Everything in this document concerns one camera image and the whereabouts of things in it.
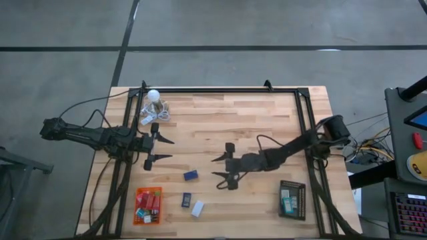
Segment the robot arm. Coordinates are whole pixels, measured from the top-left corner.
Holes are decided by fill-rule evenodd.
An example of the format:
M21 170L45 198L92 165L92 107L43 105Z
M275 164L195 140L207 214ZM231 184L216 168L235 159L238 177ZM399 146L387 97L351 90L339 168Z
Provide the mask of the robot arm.
M155 140L173 144L173 141L160 135L159 123L152 123L151 136L143 133L141 137L134 137L136 130L128 127L98 127L96 129L80 127L66 123L61 118L45 119L40 135L46 140L70 140L90 146L94 150L104 150L113 159L121 159L126 151L148 153L144 169L151 170L152 163L158 159L171 155L153 154Z
M320 133L320 127L324 127L324 132ZM226 160L227 173L213 172L215 175L223 177L225 180L217 185L218 189L222 183L227 182L227 188L234 190L238 188L238 181L242 178L239 173L256 171L273 171L278 169L286 159L293 154L310 148L313 156L325 159L330 154L330 147L334 145L347 145L350 140L350 132L342 121L341 115L335 115L321 120L315 129L310 129L301 136L279 148L260 149L258 154L246 153L242 158L233 158L234 144L226 143L226 152L223 156L213 160Z

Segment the white block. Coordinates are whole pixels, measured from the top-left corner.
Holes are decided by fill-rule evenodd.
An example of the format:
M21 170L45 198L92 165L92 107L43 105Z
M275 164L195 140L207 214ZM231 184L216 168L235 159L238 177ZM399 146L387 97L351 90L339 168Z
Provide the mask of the white block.
M150 215L144 216L144 223L151 223L151 216Z
M191 214L194 217L199 217L201 209L203 209L203 204L201 201L197 201L193 207L193 211L191 212Z

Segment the white sphere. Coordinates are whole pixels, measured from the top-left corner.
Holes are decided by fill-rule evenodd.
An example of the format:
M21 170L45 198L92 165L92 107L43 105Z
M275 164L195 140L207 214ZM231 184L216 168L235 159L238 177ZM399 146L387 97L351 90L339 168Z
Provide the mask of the white sphere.
M154 103L158 102L159 99L160 99L160 93L159 93L159 91L154 90L154 89L148 91L147 96L148 96L148 100L150 100L151 102L154 102Z

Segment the concrete floor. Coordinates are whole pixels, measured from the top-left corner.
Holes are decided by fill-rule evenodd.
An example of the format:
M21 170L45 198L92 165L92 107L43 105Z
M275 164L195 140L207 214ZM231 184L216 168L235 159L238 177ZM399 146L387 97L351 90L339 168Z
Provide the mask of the concrete floor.
M0 0L0 47L120 46L131 4ZM416 45L427 44L426 24L417 0L149 0L139 4L129 45ZM74 234L93 151L42 140L39 130L44 118L73 103L107 95L117 55L0 52L0 145L55 165L50 175L34 172L16 239ZM142 79L159 86L261 85L265 79L325 85L334 113L349 123L385 112L384 89L425 76L426 58L427 51L127 53L118 85L137 86ZM83 123L105 104L82 105L64 118ZM350 131L357 136L375 121ZM91 126L100 123L96 118ZM359 139L387 125L384 120ZM387 236L361 222L366 234Z

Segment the butcher block tabletop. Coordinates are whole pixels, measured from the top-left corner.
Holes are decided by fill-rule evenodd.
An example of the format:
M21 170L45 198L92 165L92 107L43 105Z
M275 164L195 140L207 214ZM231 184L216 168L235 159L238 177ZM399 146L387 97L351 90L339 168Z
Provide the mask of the butcher block tabletop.
M128 89L129 87L113 87L110 95ZM308 89L316 122L331 116L326 88L321 86ZM225 172L224 161L211 160L224 154L227 142L236 145L234 157L240 157L244 153L258 152L256 136L259 134L273 137L282 144L301 135L293 93L161 93L161 98L169 103L171 119L169 122L157 121L159 132L175 144L157 142L154 151L173 157L160 159L153 164L151 171L144 171L146 154L142 153L139 161L132 166L121 237L319 236L303 151L289 157L275 171L248 173L239 182L239 188L234 191L218 190L216 185L224 179L211 174L213 171ZM111 125L122 124L126 100L126 94L109 99L105 116ZM304 102L302 105L308 122ZM139 124L139 129L143 132L149 132L149 128L150 125ZM277 147L268 139L260 140L262 147ZM89 202L97 178L108 160L104 151L96 152L77 234L89 228ZM337 156L328 160L326 173L332 201L346 221L355 230L362 232L344 161ZM107 204L113 168L114 160L110 161L99 182L93 201L92 221ZM183 174L192 170L197 170L198 178L185 181ZM280 180L306 184L305 221L278 216ZM162 187L160 224L133 225L135 195L140 187ZM191 193L190 208L181 207L183 193ZM196 201L204 203L198 218L191 215ZM118 205L117 202L112 214L111 232L115 228ZM322 213L326 231L330 233L328 213L323 203Z

